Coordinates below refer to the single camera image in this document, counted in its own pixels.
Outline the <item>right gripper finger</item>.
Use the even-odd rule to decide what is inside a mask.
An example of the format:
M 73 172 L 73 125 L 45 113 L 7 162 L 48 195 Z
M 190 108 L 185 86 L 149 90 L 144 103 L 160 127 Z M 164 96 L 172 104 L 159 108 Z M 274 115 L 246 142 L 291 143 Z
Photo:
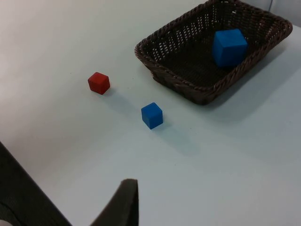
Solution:
M 106 207 L 92 222 L 93 226 L 137 226 L 139 225 L 138 180 L 121 181 Z

